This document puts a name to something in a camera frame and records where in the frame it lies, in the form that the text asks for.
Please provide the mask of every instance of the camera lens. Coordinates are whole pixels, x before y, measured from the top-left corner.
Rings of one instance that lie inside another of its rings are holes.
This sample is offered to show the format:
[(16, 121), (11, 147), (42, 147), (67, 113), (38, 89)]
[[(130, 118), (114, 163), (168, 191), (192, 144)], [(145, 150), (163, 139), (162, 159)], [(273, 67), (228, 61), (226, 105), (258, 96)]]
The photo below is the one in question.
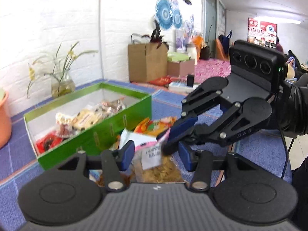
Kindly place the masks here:
[(233, 53), (233, 58), (236, 61), (241, 61), (242, 60), (242, 57), (241, 57), (240, 53), (238, 53), (238, 52), (234, 52)]
[(271, 67), (266, 61), (261, 62), (260, 68), (263, 74), (269, 74), (271, 72)]
[(257, 60), (253, 56), (246, 55), (245, 63), (246, 66), (249, 67), (250, 69), (255, 69), (257, 67)]

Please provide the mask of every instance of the printed label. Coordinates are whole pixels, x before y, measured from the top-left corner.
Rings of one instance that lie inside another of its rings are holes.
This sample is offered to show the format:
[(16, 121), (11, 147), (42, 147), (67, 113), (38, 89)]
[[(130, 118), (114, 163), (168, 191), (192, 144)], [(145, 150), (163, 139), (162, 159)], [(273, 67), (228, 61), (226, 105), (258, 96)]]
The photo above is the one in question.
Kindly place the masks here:
[(146, 170), (161, 164), (161, 146), (157, 143), (153, 147), (142, 150), (141, 165)]

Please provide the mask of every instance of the cable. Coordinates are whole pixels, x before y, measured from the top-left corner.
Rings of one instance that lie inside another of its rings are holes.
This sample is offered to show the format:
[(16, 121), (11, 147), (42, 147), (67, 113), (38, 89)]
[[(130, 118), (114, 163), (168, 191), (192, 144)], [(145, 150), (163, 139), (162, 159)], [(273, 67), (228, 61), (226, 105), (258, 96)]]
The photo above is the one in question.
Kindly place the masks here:
[(283, 179), (283, 177), (285, 176), (285, 171), (287, 169), (288, 162), (289, 162), (289, 152), (288, 152), (287, 144), (285, 143), (285, 136), (284, 136), (284, 134), (283, 134), (279, 125), (278, 125), (278, 129), (279, 129), (280, 136), (281, 136), (281, 139), (282, 139), (282, 142), (283, 142), (283, 146), (285, 148), (285, 165), (283, 167), (283, 171), (282, 171), (282, 174), (281, 174), (281, 179)]
[(288, 166), (288, 162), (289, 162), (289, 152), (288, 152), (288, 147), (287, 147), (287, 144), (285, 142), (285, 136), (283, 134), (283, 131), (281, 130), (281, 127), (279, 125), (279, 122), (278, 122), (278, 112), (279, 112), (279, 108), (278, 108), (278, 104), (277, 104), (277, 101), (278, 101), (278, 96), (275, 96), (275, 99), (274, 99), (274, 104), (276, 104), (276, 121), (277, 121), (277, 127), (278, 127), (278, 130), (280, 132), (280, 136), (281, 136), (281, 139), (282, 139), (282, 143), (283, 143), (283, 147), (285, 149), (285, 165), (283, 166), (283, 170), (282, 170), (282, 174), (281, 174), (281, 179), (284, 178), (285, 176), (285, 171), (287, 169), (287, 166)]

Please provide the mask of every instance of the round pad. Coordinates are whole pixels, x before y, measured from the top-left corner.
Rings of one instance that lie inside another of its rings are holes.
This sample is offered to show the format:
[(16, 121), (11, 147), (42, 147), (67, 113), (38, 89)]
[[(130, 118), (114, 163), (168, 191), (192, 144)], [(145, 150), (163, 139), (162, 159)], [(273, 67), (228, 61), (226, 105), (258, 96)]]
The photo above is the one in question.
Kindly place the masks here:
[(203, 88), (204, 90), (222, 90), (228, 85), (228, 80), (222, 77), (211, 77), (205, 80), (199, 87)]
[(264, 99), (249, 98), (243, 104), (243, 113), (250, 121), (267, 119), (272, 114), (272, 107)]
[(89, 216), (101, 202), (98, 186), (75, 171), (50, 170), (19, 192), (19, 207), (28, 221), (60, 226)]
[(297, 204), (297, 194), (287, 182), (258, 170), (228, 178), (214, 189), (222, 213), (243, 223), (275, 223), (287, 218)]

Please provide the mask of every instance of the pink tablecloth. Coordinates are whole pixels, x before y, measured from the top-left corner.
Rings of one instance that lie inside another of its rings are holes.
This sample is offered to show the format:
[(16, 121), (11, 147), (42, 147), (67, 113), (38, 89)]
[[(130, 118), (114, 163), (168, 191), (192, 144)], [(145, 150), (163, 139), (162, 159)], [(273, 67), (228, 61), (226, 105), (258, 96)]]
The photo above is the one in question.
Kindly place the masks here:
[(230, 75), (231, 66), (229, 61), (218, 59), (199, 60), (195, 66), (195, 82), (202, 83), (213, 76), (227, 77)]

